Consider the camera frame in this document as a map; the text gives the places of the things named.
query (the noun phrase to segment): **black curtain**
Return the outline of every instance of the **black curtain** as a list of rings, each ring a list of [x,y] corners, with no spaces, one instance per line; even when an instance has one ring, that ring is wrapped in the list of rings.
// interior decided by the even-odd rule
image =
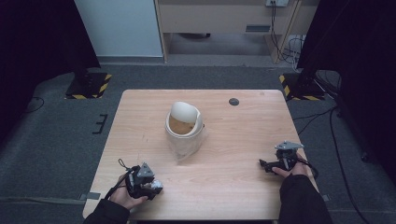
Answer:
[[[0,0],[0,143],[38,83],[100,67],[71,0]]]
[[[395,9],[392,0],[321,0],[298,67],[314,62],[316,69],[341,75],[336,100],[344,119],[363,150],[396,184],[396,147],[391,143],[396,139]]]

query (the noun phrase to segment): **vent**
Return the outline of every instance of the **vent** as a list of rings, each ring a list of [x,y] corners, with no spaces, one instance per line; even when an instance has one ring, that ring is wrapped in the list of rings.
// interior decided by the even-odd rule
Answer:
[[[270,25],[247,25],[246,32],[270,32]]]

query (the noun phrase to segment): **yellow and black hazard tape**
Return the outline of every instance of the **yellow and black hazard tape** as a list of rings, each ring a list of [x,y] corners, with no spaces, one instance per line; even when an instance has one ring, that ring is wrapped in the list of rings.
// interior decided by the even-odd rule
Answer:
[[[323,96],[313,96],[313,95],[303,95],[303,96],[298,96],[298,97],[293,96],[291,94],[290,87],[289,87],[288,83],[286,82],[285,77],[282,75],[279,77],[279,79],[280,79],[280,82],[282,83],[282,87],[285,92],[287,100],[312,100],[312,101],[324,100]]]
[[[105,90],[107,88],[108,82],[110,81],[111,75],[107,74],[105,79],[102,82],[102,85],[100,86],[100,89],[98,92],[95,92],[94,94],[71,94],[71,95],[66,95],[66,99],[77,99],[77,100],[82,100],[82,99],[95,99],[95,98],[101,98],[103,94],[105,93]]]

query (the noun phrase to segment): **desk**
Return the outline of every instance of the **desk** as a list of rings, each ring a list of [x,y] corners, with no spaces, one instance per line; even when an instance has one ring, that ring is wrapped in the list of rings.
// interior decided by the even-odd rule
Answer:
[[[230,105],[231,98],[239,105]],[[175,101],[195,105],[207,131],[200,150],[182,162],[174,159],[164,129]],[[103,198],[116,184],[124,173],[118,159],[129,167],[145,161],[163,191],[137,207],[133,220],[274,220],[282,178],[265,173],[259,159],[274,161],[274,146],[284,140],[300,142],[281,91],[125,91],[91,192]],[[87,200],[83,216],[98,202]]]
[[[157,20],[167,61],[173,33],[263,34],[274,63],[277,48],[271,39],[274,29],[277,47],[283,51],[289,35],[305,35],[315,15],[319,0],[289,0],[277,7],[272,27],[272,7],[264,0],[155,0]]]

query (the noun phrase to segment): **light wood tabletop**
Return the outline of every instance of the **light wood tabletop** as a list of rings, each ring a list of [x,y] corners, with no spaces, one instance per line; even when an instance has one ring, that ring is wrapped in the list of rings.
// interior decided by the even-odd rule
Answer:
[[[230,105],[236,98],[239,105]],[[167,145],[165,119],[176,101],[196,106],[207,138],[184,161]],[[128,90],[121,97],[91,192],[104,198],[125,169],[146,162],[163,183],[133,220],[277,219],[282,177],[267,174],[259,159],[276,161],[274,146],[300,143],[281,91]],[[305,158],[304,151],[299,153]],[[88,199],[83,216],[99,200]]]

